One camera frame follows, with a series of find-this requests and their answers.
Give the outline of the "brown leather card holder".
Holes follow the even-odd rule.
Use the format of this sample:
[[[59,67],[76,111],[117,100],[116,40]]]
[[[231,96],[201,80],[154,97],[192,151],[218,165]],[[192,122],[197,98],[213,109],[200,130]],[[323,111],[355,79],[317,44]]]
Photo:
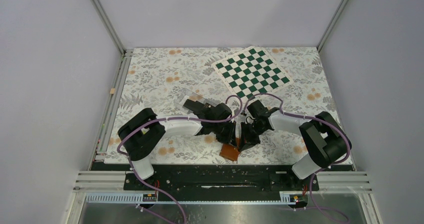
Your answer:
[[[223,143],[221,146],[219,156],[226,160],[236,162],[240,155],[240,152],[238,150],[238,147],[240,145],[240,139],[236,137],[234,143],[235,143],[235,146],[231,144]]]

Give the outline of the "clear acrylic card box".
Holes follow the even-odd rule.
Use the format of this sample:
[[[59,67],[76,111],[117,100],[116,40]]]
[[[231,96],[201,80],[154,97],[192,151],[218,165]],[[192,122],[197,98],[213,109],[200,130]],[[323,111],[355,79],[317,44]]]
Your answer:
[[[173,103],[175,107],[184,114],[191,114],[203,107],[215,107],[217,105],[217,103],[211,99],[204,98],[187,88],[182,88],[179,91]]]

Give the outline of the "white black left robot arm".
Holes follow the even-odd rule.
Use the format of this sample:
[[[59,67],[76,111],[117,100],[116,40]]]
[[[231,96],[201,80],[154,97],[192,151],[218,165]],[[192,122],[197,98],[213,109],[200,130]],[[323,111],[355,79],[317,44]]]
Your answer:
[[[144,190],[155,184],[154,168],[149,155],[163,138],[172,136],[203,136],[215,134],[218,142],[229,144],[235,138],[236,122],[224,103],[213,105],[186,100],[187,115],[160,117],[152,108],[145,108],[117,132],[129,163],[137,173],[136,183]]]

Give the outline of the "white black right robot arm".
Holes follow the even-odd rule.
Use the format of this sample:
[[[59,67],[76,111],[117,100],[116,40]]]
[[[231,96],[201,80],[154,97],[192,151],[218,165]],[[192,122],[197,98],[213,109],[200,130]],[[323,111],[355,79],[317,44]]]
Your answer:
[[[260,100],[247,106],[253,121],[241,123],[238,150],[244,151],[258,145],[260,135],[266,131],[285,131],[304,140],[307,154],[291,167],[287,185],[293,190],[301,189],[307,178],[329,167],[341,157],[347,157],[352,144],[333,116],[322,111],[315,116],[288,113],[277,107],[267,109]]]

